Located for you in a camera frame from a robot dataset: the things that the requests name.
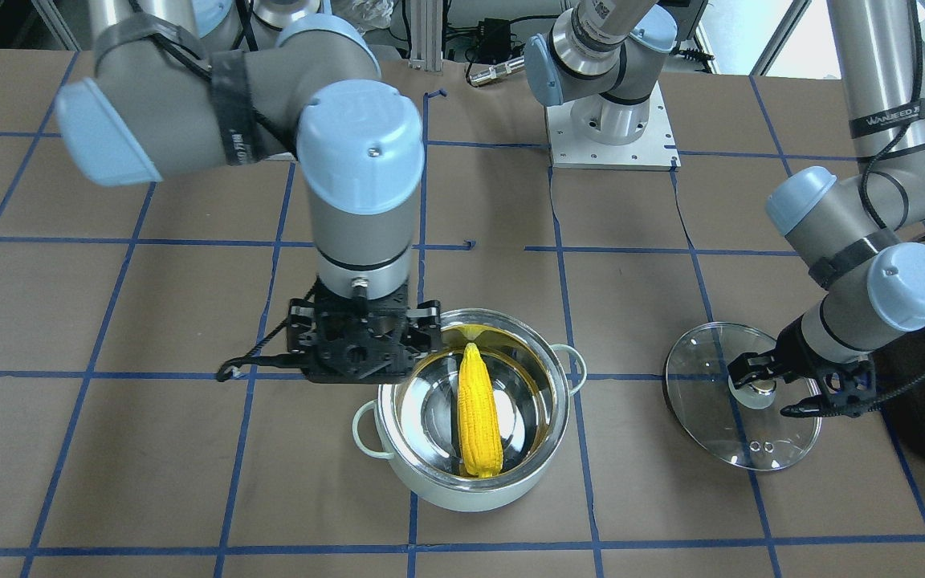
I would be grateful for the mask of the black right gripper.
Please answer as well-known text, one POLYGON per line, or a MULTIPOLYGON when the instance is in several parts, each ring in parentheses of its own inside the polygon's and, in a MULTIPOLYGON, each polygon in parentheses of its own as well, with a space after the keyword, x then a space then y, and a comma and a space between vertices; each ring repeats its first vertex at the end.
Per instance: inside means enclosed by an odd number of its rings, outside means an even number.
POLYGON ((440 301, 411 308, 408 293, 403 284, 381 299, 359 288, 342 297, 316 281, 287 308, 287 365, 312 383, 401 383, 442 350, 440 301))

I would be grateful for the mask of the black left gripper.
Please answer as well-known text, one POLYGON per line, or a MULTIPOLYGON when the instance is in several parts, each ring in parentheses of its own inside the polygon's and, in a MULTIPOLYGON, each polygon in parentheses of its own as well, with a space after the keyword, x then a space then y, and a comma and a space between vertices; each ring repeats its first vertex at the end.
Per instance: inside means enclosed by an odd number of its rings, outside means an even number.
POLYGON ((734 390, 779 377, 786 383, 809 378, 820 392, 782 407, 782 417, 859 417, 873 410, 878 403, 874 363, 867 358, 834 362, 821 357, 807 344, 801 322, 800 317, 782 330, 775 350, 742 352, 727 365, 734 390))

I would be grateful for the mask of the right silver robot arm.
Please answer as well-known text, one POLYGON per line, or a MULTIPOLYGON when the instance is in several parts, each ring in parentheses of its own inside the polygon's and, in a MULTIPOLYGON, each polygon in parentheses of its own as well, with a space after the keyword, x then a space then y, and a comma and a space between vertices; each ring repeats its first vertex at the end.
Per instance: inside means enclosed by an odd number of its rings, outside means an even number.
POLYGON ((381 79, 356 28, 321 10, 263 49, 206 40, 228 2, 92 1, 95 73, 67 84, 56 119, 75 164, 99 186, 136 185, 289 153, 308 186, 318 275, 278 332, 221 364, 298 369, 312 383, 392 384, 442 346, 436 300, 408 304, 425 168, 422 120, 381 79), (205 26, 206 31, 199 30, 205 26))

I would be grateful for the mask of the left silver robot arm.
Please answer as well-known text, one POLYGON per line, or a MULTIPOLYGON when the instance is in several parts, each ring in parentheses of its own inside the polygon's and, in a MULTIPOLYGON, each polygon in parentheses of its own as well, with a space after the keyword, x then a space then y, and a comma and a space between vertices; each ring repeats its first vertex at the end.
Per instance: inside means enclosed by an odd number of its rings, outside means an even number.
MULTIPOLYGON (((729 363, 735 390, 812 378, 820 392, 783 417, 858 417, 918 384, 877 390, 870 353, 925 327, 925 245, 897 231, 925 220, 925 65, 914 1, 830 1, 834 47, 859 173, 802 169, 766 211, 825 297, 767 352, 729 363)), ((678 24, 654 1, 581 1, 524 47, 540 105, 573 103, 606 145, 640 136, 678 24)))

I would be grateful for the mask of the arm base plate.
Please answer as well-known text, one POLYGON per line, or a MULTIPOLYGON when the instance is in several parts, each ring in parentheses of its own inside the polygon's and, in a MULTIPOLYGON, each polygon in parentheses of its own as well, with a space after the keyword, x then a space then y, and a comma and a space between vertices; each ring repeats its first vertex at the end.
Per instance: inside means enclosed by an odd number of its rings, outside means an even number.
POLYGON ((632 106, 587 96, 546 109, 556 169, 670 171, 682 162, 660 84, 632 106))

